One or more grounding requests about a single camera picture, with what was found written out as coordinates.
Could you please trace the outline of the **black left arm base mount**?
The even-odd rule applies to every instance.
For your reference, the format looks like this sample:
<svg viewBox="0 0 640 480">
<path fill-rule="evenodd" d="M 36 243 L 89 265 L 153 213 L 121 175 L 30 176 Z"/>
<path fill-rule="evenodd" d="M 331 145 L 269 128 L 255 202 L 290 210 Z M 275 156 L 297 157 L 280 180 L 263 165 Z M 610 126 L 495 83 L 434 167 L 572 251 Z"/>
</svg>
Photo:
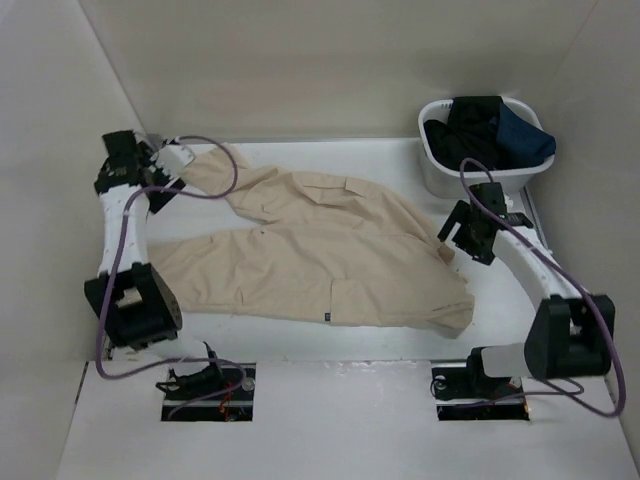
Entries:
<svg viewBox="0 0 640 480">
<path fill-rule="evenodd" d="M 157 382 L 162 393 L 163 422 L 251 422 L 254 413 L 257 365 L 207 367 L 200 373 L 177 375 Z"/>
</svg>

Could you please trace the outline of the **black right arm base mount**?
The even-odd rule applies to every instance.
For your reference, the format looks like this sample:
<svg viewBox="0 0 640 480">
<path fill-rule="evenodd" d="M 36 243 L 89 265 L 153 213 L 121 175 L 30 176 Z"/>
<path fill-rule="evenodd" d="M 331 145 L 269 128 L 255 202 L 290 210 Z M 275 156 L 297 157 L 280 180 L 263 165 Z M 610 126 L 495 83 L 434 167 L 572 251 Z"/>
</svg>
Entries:
<svg viewBox="0 0 640 480">
<path fill-rule="evenodd" d="M 439 421 L 529 420 L 518 377 L 478 376 L 461 361 L 432 363 L 431 377 Z"/>
</svg>

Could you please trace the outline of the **beige drawstring trousers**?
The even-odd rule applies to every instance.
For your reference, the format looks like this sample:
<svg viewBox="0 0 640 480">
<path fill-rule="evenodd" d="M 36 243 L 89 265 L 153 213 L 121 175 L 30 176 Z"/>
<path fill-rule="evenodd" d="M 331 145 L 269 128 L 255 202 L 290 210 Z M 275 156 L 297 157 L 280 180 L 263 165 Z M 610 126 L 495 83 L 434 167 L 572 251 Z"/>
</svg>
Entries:
<svg viewBox="0 0 640 480">
<path fill-rule="evenodd" d="M 242 229 L 148 248 L 151 264 L 190 313 L 229 313 L 334 326 L 466 329 L 475 300 L 454 252 L 416 205 L 380 184 L 253 167 L 217 147 L 181 179 L 224 193 Z"/>
</svg>

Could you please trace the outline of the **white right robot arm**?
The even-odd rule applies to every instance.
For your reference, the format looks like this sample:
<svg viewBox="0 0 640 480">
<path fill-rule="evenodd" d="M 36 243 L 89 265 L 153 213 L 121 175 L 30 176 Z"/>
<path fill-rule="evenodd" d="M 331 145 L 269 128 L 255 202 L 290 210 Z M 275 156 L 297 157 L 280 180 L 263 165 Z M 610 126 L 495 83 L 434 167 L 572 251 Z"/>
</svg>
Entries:
<svg viewBox="0 0 640 480">
<path fill-rule="evenodd" d="M 471 185 L 440 230 L 441 240 L 474 261 L 501 260 L 525 290 L 536 313 L 521 343 L 474 348 L 466 360 L 464 384 L 483 396 L 500 380 L 555 380 L 606 374 L 612 363 L 604 334 L 614 327 L 615 307 L 606 295 L 579 290 L 560 273 L 539 242 L 532 222 L 507 210 L 498 182 Z"/>
</svg>

